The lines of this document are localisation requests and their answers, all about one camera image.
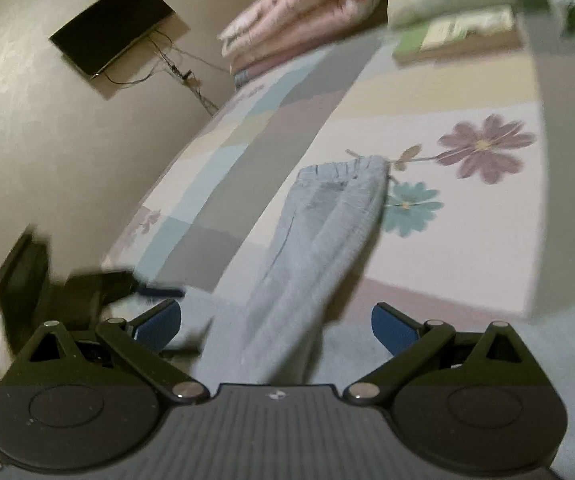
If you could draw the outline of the grey sweatpants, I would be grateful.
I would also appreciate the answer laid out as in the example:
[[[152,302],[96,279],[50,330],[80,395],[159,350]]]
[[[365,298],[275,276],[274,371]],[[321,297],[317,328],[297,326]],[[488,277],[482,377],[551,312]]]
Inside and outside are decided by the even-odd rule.
[[[171,349],[210,388],[345,387],[386,356],[349,311],[373,285],[398,308],[525,315],[522,334],[575,403],[575,261],[553,254],[531,177],[509,177],[391,180],[379,156],[304,168],[263,263],[192,288]]]

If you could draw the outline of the patchwork bed sheet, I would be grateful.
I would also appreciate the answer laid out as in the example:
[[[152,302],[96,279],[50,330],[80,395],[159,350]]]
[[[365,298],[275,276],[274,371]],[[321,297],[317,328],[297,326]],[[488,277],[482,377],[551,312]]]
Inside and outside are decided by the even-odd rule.
[[[461,326],[575,307],[575,37],[526,15],[517,50],[399,67],[375,29],[248,84],[178,155],[106,257],[234,304],[299,170],[381,155],[382,229],[329,315],[388,302]]]

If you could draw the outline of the folded pink quilt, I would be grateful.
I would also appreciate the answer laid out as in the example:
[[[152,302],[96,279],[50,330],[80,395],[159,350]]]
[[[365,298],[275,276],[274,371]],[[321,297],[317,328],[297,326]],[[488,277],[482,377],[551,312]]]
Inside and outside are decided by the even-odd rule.
[[[220,32],[230,72],[299,54],[350,32],[381,0],[256,0]]]

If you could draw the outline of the green paperback book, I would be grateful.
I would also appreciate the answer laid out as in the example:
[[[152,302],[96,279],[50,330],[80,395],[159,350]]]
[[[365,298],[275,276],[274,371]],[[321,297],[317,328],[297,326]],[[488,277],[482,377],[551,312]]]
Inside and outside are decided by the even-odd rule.
[[[402,29],[393,52],[399,65],[450,60],[523,44],[511,6],[491,6],[432,18]]]

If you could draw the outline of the wall mounted television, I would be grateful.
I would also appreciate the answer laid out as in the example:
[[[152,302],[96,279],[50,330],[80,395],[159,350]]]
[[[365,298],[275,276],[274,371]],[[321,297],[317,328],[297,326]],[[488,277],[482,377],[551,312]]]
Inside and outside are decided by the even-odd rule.
[[[90,79],[174,13],[164,0],[97,0],[50,41]]]

